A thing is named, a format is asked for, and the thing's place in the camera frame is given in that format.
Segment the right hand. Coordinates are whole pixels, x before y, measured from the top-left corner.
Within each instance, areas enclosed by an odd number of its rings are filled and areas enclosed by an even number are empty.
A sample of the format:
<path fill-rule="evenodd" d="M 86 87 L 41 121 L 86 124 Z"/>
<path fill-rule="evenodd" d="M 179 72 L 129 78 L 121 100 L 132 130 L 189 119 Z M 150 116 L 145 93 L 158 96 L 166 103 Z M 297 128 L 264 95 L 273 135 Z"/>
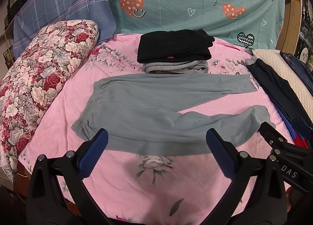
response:
<path fill-rule="evenodd" d="M 288 217 L 285 224 L 313 225 L 312 193 L 301 193 L 290 186 L 286 191 Z"/>

